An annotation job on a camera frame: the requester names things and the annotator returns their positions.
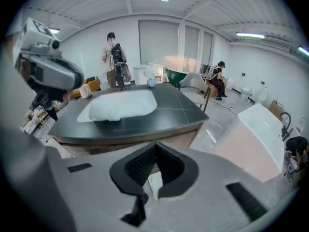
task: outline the green bathtub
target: green bathtub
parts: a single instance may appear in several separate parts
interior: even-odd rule
[[[170,69],[166,69],[166,75],[168,76],[169,83],[172,84],[174,87],[178,88],[179,82],[185,78],[187,73],[185,72],[177,72]]]

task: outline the window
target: window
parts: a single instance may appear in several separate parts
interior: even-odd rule
[[[195,72],[197,65],[198,32],[199,29],[185,27],[184,72]]]
[[[140,21],[140,62],[177,66],[178,25],[160,21]]]
[[[211,40],[212,35],[204,32],[203,51],[202,51],[202,64],[208,65],[211,56]]]

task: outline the wall-mounted toilet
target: wall-mounted toilet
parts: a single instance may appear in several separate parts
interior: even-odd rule
[[[245,85],[245,87],[241,88],[241,95],[240,97],[244,100],[248,100],[251,95],[252,87]]]
[[[256,102],[264,105],[265,101],[267,100],[268,94],[269,94],[269,89],[267,87],[265,87],[260,92],[259,96],[256,99]]]

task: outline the toilet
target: toilet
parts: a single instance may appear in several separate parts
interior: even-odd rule
[[[265,87],[260,92],[259,96],[256,99],[256,102],[264,105],[265,101],[267,100],[268,94],[269,94],[269,89],[267,87]]]
[[[232,90],[233,87],[234,87],[233,79],[228,79],[226,89],[227,90]]]
[[[249,96],[251,95],[252,87],[245,85],[245,87],[241,88],[241,95],[240,97],[244,100],[248,100]]]

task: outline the ceiling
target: ceiling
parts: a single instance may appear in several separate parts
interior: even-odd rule
[[[171,15],[202,24],[233,42],[236,32],[261,33],[274,45],[295,52],[307,45],[299,23],[283,0],[29,0],[24,18],[31,16],[59,28],[64,40],[85,27],[125,15]]]

